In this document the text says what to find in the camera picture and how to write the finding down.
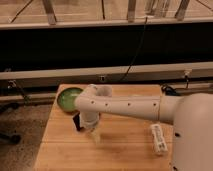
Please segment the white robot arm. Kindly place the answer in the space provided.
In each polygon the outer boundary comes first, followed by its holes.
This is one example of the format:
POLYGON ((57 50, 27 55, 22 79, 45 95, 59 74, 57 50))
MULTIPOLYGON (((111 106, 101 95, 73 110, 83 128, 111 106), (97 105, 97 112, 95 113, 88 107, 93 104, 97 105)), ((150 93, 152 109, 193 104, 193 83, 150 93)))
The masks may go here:
POLYGON ((171 124, 171 171, 213 171, 213 94, 114 96, 111 87, 90 84, 75 106, 85 128, 101 113, 171 124))

